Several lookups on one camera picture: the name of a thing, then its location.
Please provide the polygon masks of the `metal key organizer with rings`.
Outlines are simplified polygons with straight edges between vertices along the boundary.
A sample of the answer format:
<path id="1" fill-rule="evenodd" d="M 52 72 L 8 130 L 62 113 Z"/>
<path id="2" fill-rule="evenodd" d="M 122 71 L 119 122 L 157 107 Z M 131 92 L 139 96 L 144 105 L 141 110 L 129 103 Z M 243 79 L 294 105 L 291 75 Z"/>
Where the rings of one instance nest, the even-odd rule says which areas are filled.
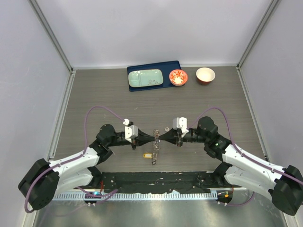
<path id="1" fill-rule="evenodd" d="M 158 154 L 160 151 L 160 133 L 159 130 L 153 131 L 154 141 L 153 141 L 153 152 L 152 153 L 144 153 L 143 158 L 150 159 L 152 165 L 156 165 Z"/>

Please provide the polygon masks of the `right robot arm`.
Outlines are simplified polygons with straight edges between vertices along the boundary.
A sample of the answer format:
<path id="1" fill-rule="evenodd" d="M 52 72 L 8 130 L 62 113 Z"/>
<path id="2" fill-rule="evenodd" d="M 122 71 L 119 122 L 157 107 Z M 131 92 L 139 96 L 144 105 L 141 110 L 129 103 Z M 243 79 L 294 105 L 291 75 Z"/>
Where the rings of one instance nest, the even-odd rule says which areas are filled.
<path id="1" fill-rule="evenodd" d="M 186 129 L 187 119 L 174 119 L 173 128 L 160 140 L 181 147 L 184 142 L 203 143 L 204 151 L 221 161 L 214 171 L 214 182 L 249 189 L 269 199 L 283 213 L 294 216 L 303 203 L 303 176 L 292 165 L 282 167 L 267 162 L 218 133 L 218 127 L 206 116 L 196 128 Z"/>

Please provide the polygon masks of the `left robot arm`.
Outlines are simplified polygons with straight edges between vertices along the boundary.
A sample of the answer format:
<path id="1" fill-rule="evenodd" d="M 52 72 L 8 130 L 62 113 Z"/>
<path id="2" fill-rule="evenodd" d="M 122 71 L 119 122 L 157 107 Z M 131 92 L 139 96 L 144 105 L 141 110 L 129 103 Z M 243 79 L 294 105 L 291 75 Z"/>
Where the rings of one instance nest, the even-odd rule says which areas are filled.
<path id="1" fill-rule="evenodd" d="M 83 151 L 56 161 L 37 160 L 18 184 L 25 197 L 26 213 L 45 207 L 54 196 L 80 186 L 95 189 L 100 185 L 101 173 L 96 166 L 105 162 L 114 146 L 130 145 L 133 149 L 154 141 L 135 125 L 116 132 L 110 124 L 103 125 L 96 139 Z"/>

